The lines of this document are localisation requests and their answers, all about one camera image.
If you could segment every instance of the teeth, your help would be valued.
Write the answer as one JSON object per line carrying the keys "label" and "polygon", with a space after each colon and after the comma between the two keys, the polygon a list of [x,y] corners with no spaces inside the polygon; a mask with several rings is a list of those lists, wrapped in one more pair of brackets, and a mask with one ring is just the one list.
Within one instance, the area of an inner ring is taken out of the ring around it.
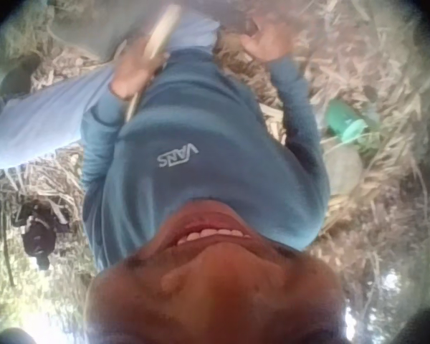
{"label": "teeth", "polygon": [[215,235],[215,234],[217,234],[217,233],[218,233],[218,231],[217,231],[216,229],[204,229],[204,230],[201,232],[201,238],[209,237],[209,236],[211,236],[211,235]]}
{"label": "teeth", "polygon": [[241,231],[230,231],[229,229],[204,229],[200,232],[193,232],[184,236],[180,240],[178,240],[177,246],[184,244],[185,242],[192,242],[194,240],[211,237],[212,235],[230,235],[233,237],[244,237],[246,239],[250,239],[250,235],[243,235]]}

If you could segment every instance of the hand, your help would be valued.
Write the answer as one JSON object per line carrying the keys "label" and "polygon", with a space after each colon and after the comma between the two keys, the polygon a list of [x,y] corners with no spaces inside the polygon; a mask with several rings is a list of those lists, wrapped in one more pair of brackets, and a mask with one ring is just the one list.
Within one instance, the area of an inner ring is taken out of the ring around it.
{"label": "hand", "polygon": [[284,22],[275,23],[265,17],[253,18],[258,32],[252,37],[241,35],[244,49],[261,62],[271,62],[292,52],[292,35]]}
{"label": "hand", "polygon": [[120,58],[115,75],[110,83],[110,90],[120,99],[128,100],[137,92],[142,92],[151,81],[156,70],[167,60],[167,54],[160,54],[154,59],[143,56],[148,38],[140,38]]}

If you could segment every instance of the blue sweatshirt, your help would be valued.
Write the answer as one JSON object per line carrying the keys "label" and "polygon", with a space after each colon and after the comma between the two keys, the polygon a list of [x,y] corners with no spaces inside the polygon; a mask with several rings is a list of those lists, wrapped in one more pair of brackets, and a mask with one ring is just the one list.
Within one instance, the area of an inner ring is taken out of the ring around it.
{"label": "blue sweatshirt", "polygon": [[227,204],[295,249],[314,240],[329,186],[307,83],[288,57],[268,67],[284,104],[285,147],[267,132],[252,91],[197,50],[171,56],[126,125],[125,104],[109,92],[85,114],[83,221],[99,269],[194,199]]}

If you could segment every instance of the leg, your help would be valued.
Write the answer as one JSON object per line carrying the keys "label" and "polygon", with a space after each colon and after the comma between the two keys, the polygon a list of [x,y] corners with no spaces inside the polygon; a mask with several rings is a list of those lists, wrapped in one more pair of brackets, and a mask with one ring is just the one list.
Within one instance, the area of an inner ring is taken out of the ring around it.
{"label": "leg", "polygon": [[80,139],[83,114],[108,88],[113,67],[33,95],[0,99],[0,168],[26,163]]}
{"label": "leg", "polygon": [[215,47],[220,23],[203,14],[187,10],[183,13],[180,24],[169,39],[167,51],[198,48],[212,53]]}

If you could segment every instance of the sleeve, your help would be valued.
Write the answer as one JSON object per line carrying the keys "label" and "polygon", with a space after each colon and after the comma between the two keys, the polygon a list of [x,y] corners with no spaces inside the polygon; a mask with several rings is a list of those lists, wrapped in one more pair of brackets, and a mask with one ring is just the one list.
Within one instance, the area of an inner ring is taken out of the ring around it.
{"label": "sleeve", "polygon": [[300,76],[298,68],[288,56],[270,62],[268,68],[272,84],[283,102],[287,133],[285,145],[315,181],[321,196],[328,201],[328,175],[320,148],[317,122],[308,99],[307,81]]}
{"label": "sleeve", "polygon": [[87,113],[81,124],[81,139],[85,151],[82,167],[82,185],[103,180],[110,168],[115,141],[123,126],[124,103],[106,91]]}

